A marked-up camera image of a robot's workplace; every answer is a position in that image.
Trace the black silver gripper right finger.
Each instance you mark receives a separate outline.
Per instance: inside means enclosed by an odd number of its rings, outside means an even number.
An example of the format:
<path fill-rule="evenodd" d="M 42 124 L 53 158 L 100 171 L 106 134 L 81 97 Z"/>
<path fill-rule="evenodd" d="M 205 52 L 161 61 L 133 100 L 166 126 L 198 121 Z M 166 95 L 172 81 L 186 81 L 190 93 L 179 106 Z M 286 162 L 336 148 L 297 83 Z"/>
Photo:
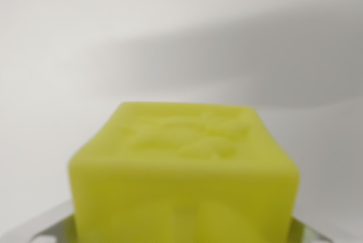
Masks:
<path fill-rule="evenodd" d="M 288 243 L 331 243 L 327 237 L 293 218 L 288 234 Z"/>

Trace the black silver gripper left finger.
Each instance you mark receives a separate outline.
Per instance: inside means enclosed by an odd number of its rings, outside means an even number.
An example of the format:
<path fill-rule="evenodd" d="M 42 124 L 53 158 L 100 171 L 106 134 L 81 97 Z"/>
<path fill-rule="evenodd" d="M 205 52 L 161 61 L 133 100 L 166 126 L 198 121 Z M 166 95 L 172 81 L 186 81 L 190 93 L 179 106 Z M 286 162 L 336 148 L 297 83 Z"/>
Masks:
<path fill-rule="evenodd" d="M 71 201 L 51 208 L 31 220 L 28 242 L 76 242 L 74 209 Z"/>

